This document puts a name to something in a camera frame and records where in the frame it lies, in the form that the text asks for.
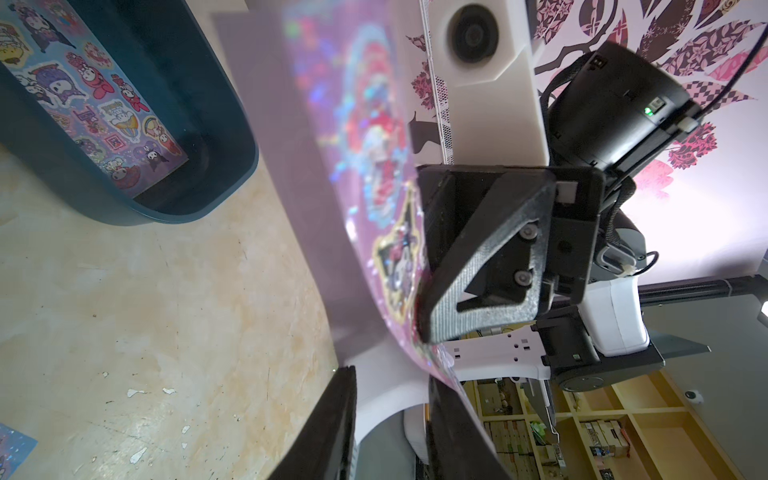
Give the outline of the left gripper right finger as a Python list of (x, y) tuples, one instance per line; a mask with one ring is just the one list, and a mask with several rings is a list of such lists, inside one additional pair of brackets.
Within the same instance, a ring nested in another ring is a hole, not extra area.
[(434, 377), (429, 380), (428, 395), (426, 442), (434, 478), (509, 479), (463, 397)]

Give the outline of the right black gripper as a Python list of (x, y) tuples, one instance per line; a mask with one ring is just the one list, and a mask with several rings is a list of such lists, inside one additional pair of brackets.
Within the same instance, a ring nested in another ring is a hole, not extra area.
[[(616, 231), (635, 176), (700, 125), (676, 80), (606, 42), (557, 73), (539, 95), (550, 158), (602, 173), (588, 282), (634, 276), (644, 253)], [(527, 323), (539, 314), (556, 177), (546, 168), (431, 165), (418, 170), (430, 275), (417, 301), (421, 339)]]

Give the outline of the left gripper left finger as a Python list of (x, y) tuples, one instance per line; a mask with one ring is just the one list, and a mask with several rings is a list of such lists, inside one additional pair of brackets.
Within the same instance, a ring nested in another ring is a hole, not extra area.
[(356, 369), (340, 367), (269, 479), (352, 478), (356, 407)]

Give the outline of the teal plastic storage box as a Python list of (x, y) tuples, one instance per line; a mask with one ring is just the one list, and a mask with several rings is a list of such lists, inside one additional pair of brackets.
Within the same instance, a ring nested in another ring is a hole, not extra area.
[(237, 95), (183, 1), (5, 1), (1, 143), (111, 225), (198, 220), (255, 171)]

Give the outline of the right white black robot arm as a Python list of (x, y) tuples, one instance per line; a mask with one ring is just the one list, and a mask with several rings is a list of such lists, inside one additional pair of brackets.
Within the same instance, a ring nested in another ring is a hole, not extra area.
[(556, 75), (541, 98), (548, 167), (423, 166), (431, 277), (420, 337), (449, 348), (462, 380), (521, 377), (552, 419), (551, 390), (596, 390), (699, 352), (654, 337), (641, 308), (767, 296), (759, 275), (640, 287), (657, 254), (623, 215), (636, 174), (700, 126), (681, 85), (612, 42)]

